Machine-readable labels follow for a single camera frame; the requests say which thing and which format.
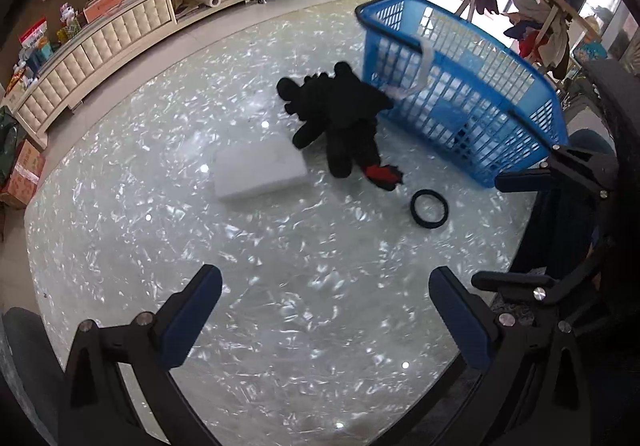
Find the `black ring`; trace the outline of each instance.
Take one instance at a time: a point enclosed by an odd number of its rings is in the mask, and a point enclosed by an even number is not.
[[[418,212],[415,210],[415,202],[424,196],[433,197],[434,199],[438,199],[442,203],[442,207],[444,207],[444,215],[437,222],[429,222],[428,220],[422,219],[418,216]],[[409,209],[411,210],[411,216],[414,217],[415,222],[424,227],[425,229],[436,229],[445,222],[449,218],[449,204],[447,204],[447,200],[439,194],[437,191],[433,190],[420,190],[414,193],[414,196],[411,197],[411,203],[409,204]]]

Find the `white block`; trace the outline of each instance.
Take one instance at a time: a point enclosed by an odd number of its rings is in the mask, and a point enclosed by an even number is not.
[[[221,149],[212,171],[220,200],[245,199],[306,181],[302,153],[281,135]]]

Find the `stuffed animal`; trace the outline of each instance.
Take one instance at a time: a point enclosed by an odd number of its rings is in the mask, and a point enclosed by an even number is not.
[[[306,76],[302,86],[289,77],[279,80],[276,88],[287,102],[285,111],[305,123],[293,136],[293,144],[302,149],[326,133],[326,158],[334,177],[348,177],[355,162],[370,182],[393,191],[402,183],[402,172],[380,165],[376,144],[376,115],[393,108],[393,102],[359,80],[348,63],[336,63],[334,71],[335,77],[325,72]]]

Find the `laundry basket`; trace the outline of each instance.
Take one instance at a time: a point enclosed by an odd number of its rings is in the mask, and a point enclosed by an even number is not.
[[[567,144],[553,88],[471,23],[427,0],[374,0],[356,18],[367,31],[363,80],[395,103],[386,116],[483,186]],[[425,42],[435,52],[430,68]]]

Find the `green bag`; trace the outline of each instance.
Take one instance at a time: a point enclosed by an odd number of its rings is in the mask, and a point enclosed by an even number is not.
[[[27,133],[11,115],[9,108],[0,108],[0,188],[11,176],[14,169],[16,150],[18,144],[26,137]]]

